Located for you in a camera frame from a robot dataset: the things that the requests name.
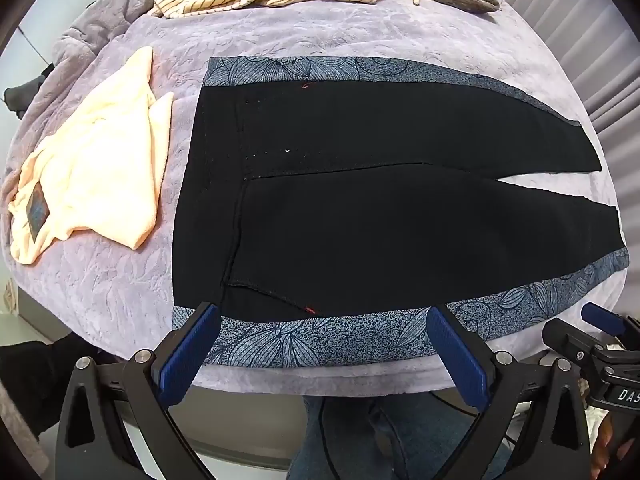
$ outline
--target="metal screw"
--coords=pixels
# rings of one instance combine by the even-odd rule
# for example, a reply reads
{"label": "metal screw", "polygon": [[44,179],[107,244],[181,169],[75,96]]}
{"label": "metal screw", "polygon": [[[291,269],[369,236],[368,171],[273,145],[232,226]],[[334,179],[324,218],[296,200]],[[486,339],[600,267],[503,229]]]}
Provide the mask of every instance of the metal screw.
{"label": "metal screw", "polygon": [[510,365],[513,362],[513,357],[509,352],[498,352],[495,355],[495,360],[501,365]]}
{"label": "metal screw", "polygon": [[79,370],[84,370],[88,367],[89,362],[91,361],[89,361],[88,357],[81,357],[78,359],[78,361],[76,361],[76,368],[78,368]]}
{"label": "metal screw", "polygon": [[558,359],[558,368],[560,368],[563,372],[568,372],[571,370],[571,363],[566,359]]}
{"label": "metal screw", "polygon": [[149,350],[140,350],[136,353],[136,362],[137,363],[146,363],[151,359],[151,352]]}

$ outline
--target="floral pattern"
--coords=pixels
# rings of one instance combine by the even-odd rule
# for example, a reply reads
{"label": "floral pattern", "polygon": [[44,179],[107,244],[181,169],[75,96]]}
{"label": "floral pattern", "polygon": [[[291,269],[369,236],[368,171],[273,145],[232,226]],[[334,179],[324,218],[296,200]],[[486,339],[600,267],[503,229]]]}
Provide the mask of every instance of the floral pattern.
{"label": "floral pattern", "polygon": [[[466,328],[491,340],[559,314],[628,265],[628,252],[622,248],[572,274],[484,298],[449,303],[448,307]],[[220,336],[205,362],[292,368],[424,357],[434,353],[426,332],[428,309],[281,323],[251,323],[223,317]],[[174,328],[181,327],[191,312],[175,307]]]}
{"label": "floral pattern", "polygon": [[[266,81],[368,80],[445,82],[487,88],[570,121],[525,92],[487,76],[384,57],[212,57],[205,86]],[[543,322],[577,303],[593,287],[629,265],[626,248],[572,274],[518,286],[484,298],[448,304],[468,329],[491,340]],[[236,367],[292,368],[361,365],[434,353],[426,332],[429,307],[363,316],[251,323],[223,317],[206,363]],[[174,308],[174,328],[191,310]]]}

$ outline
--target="curtain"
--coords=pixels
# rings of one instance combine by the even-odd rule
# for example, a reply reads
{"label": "curtain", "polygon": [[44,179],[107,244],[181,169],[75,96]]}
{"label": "curtain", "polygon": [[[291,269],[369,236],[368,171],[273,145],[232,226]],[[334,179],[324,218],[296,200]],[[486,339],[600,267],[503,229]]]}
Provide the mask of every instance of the curtain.
{"label": "curtain", "polygon": [[640,314],[640,43],[611,0],[507,0],[571,80],[598,133],[631,257],[615,310]]}

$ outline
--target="denim pants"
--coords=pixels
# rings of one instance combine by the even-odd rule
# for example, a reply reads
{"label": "denim pants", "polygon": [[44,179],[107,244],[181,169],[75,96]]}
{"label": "denim pants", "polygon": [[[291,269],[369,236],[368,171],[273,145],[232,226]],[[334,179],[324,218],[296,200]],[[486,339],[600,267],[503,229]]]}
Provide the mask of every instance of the denim pants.
{"label": "denim pants", "polygon": [[[287,480],[429,480],[473,418],[432,394],[351,399],[305,397],[306,436]],[[376,443],[391,441],[392,459]],[[498,476],[510,451],[500,446],[485,479]]]}

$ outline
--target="blue gripper pad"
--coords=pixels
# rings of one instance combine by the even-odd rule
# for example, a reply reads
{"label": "blue gripper pad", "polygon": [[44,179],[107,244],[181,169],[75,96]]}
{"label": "blue gripper pad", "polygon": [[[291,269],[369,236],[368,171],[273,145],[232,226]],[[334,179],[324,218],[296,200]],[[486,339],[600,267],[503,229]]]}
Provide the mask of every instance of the blue gripper pad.
{"label": "blue gripper pad", "polygon": [[435,307],[427,313],[427,333],[464,401],[482,412],[490,400],[486,373]]}
{"label": "blue gripper pad", "polygon": [[599,328],[613,337],[625,333],[625,322],[618,315],[594,303],[587,303],[582,308],[582,320]]}
{"label": "blue gripper pad", "polygon": [[182,338],[160,371],[157,398],[161,406],[179,404],[202,362],[220,335],[220,310],[210,304],[191,330]]}

